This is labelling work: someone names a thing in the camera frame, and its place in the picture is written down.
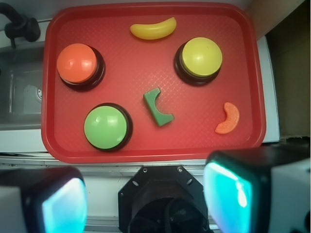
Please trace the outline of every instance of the teal light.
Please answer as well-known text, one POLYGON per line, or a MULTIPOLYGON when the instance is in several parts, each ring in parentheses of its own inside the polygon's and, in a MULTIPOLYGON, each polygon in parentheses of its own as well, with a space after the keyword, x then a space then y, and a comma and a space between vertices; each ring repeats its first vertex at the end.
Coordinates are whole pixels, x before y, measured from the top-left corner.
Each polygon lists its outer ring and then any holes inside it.
POLYGON ((73 178, 42 203, 46 233, 81 233, 87 217, 87 194, 82 180, 73 178))
POLYGON ((208 212, 226 233, 248 233, 252 185, 217 162, 204 168, 203 187, 208 212))

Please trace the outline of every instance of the orange slice toy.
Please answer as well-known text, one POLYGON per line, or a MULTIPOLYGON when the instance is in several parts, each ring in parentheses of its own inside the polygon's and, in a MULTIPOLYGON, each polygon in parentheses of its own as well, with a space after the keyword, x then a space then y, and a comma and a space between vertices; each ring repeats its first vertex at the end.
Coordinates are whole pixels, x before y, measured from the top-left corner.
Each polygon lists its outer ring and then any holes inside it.
POLYGON ((229 102, 224 104, 224 110, 227 114, 227 118, 225 121, 219 123, 215 129, 216 133, 226 134, 235 129, 239 123, 240 113, 238 108, 229 102))

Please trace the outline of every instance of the yellow button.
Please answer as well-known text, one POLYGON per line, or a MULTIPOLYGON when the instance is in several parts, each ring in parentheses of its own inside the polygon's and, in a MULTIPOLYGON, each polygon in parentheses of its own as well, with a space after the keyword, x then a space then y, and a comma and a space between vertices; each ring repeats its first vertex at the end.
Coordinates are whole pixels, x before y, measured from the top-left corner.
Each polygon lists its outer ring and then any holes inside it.
POLYGON ((219 70, 223 56, 218 45, 207 38, 197 37, 188 41, 182 51, 184 68, 199 78, 205 78, 219 70))

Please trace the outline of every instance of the red tray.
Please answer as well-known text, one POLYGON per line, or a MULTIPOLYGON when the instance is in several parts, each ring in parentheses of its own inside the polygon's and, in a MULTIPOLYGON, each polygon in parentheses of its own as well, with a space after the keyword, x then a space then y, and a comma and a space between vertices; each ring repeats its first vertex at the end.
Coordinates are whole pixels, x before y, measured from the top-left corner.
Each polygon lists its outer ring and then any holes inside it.
POLYGON ((213 150, 257 147, 265 135, 265 112, 258 50, 253 26, 238 8, 219 3, 167 2, 105 4, 61 11, 51 21, 44 54, 42 138, 49 153, 68 163, 112 163, 205 159, 213 150), (130 33, 134 23, 175 17, 170 36, 144 41, 130 33), (223 53, 219 75, 195 87, 175 73, 173 58, 188 40, 203 36, 223 53), (106 62, 102 82, 86 92, 61 81, 56 59, 63 48, 84 43, 106 62), (143 94, 160 87, 157 106, 175 120, 158 127, 143 94), (234 131, 215 133, 225 120, 225 102, 236 105, 240 121, 234 131), (117 152, 93 148, 84 135, 84 120, 98 104, 114 102, 131 115, 129 143, 117 152))

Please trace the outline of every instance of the drain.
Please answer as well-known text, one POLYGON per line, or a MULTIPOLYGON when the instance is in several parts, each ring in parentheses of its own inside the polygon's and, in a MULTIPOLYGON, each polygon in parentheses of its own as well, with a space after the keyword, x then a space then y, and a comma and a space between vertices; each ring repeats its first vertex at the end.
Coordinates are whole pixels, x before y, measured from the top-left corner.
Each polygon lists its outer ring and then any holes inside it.
POLYGON ((39 88, 37 88, 37 93, 36 93, 35 99, 38 102, 42 103, 42 85, 39 88))

